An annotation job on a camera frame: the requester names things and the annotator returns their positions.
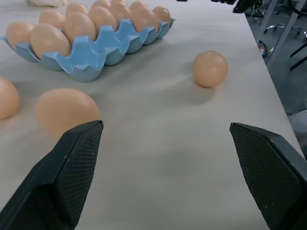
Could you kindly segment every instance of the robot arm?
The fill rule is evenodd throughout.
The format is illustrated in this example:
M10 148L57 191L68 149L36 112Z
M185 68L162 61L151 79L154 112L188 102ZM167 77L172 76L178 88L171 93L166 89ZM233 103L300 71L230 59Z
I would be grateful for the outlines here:
M227 5L233 5L236 0L211 0L213 2L226 3ZM234 7L233 13L243 13L248 7L254 5L256 0L239 0Z

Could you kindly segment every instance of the floor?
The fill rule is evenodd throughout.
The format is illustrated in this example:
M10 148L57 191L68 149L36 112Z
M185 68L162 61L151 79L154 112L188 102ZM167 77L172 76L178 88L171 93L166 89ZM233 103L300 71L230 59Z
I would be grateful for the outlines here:
M287 23L288 20L289 16L287 13L281 13L279 15L274 13L272 14L269 25ZM249 21L249 25L255 35L260 28L259 25L257 25L253 20ZM302 27L303 31L307 31L307 17L297 19L295 25ZM276 44L282 31L282 29L277 29L277 31L271 29L266 34L263 34L261 41L268 46L268 49L271 49ZM293 71L289 70L292 65L307 56L306 47L297 55L290 58L290 55L304 44L303 38L303 33L297 36L295 35L295 32L290 32L282 51L270 70L270 75L283 103L284 109L289 115L307 109L305 105L307 100L307 62L303 63Z

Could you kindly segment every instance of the brown egg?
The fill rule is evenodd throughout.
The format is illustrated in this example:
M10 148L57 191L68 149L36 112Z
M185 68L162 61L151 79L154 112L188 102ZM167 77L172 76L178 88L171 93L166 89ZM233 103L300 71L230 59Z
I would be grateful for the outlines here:
M130 10L131 11L135 11L138 8L141 8L141 7L148 8L148 6L147 6L147 4L145 2L143 2L143 1L135 1L134 3L132 3L130 5Z
M39 16L39 23L50 24L56 28L63 28L65 16L54 10L46 10Z
M16 44L30 42L33 25L25 22L13 22L6 27L6 38L10 46L17 50Z
M38 24L31 32L31 46L39 59L44 53L58 51L63 56L71 53L71 45L66 36L49 24Z
M75 12L68 15L64 23L64 31L70 43L77 36L88 36L92 41L96 39L94 23L83 13Z
M99 120L99 109L87 94L68 88L50 90L35 105L40 126L55 137L90 121Z
M111 4L110 11L115 17L118 25L121 19L131 19L132 15L127 5L121 2Z
M94 2L94 4L92 5L92 8L93 8L93 7L96 7L96 6L101 6L101 7L107 8L107 9L109 10L109 9L110 9L110 6L111 6L111 3L108 2L107 0L97 0L97 1Z
M155 13L148 8L140 7L132 13L132 22L137 32L142 32L146 27L155 27L159 30L159 20Z
M224 82L228 73L228 63L220 53L207 51L197 55L193 63L196 82L206 88L214 88Z
M153 12L160 21L167 22L169 25L171 24L171 15L166 7L157 6L153 9Z
M74 12L79 12L79 13L84 13L84 14L88 14L88 10L85 6L79 4L79 3L76 3L76 2L73 2L71 4L69 4L66 8L66 17L71 14L71 13L74 13Z
M14 115L19 107L19 95L15 86L0 75L0 120Z
M115 2L121 2L127 6L127 2L125 0L112 0L111 4L114 4Z
M96 31L99 32L99 28L102 25L111 25L113 30L117 30L117 22L113 14L106 8L96 6L91 8L88 12L88 16L93 21Z

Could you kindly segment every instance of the chair leg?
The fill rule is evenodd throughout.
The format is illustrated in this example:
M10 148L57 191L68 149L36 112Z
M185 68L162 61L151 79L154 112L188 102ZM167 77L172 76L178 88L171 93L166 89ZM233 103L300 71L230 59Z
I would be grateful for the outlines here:
M300 64L302 64L303 62L307 61L307 57L304 57L302 60L300 60L299 62L295 63L290 70L294 70L296 67L298 67Z
M304 49L307 46L307 42L305 44L303 44L300 48L298 48L296 51L294 51L290 57L292 58L295 54L297 54L299 51L301 51L302 49Z

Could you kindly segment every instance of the egg tray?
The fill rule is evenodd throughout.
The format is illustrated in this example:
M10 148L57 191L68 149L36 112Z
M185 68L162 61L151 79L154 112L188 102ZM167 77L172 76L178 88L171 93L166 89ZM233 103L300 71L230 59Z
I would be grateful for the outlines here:
M54 71L65 71L73 79L81 82L94 81L102 72L104 65L118 64L125 54L133 54L142 46L151 44L155 39L163 38L172 27L171 24L159 23L159 30L147 27L141 33L136 32L132 21L123 19L119 22L115 32L111 26L101 26L96 41L88 36L75 37L72 43L71 54L67 57L59 52L45 53L40 60L34 53L30 43L16 44L15 51L6 36L3 40L13 51L23 58L38 62L44 67Z

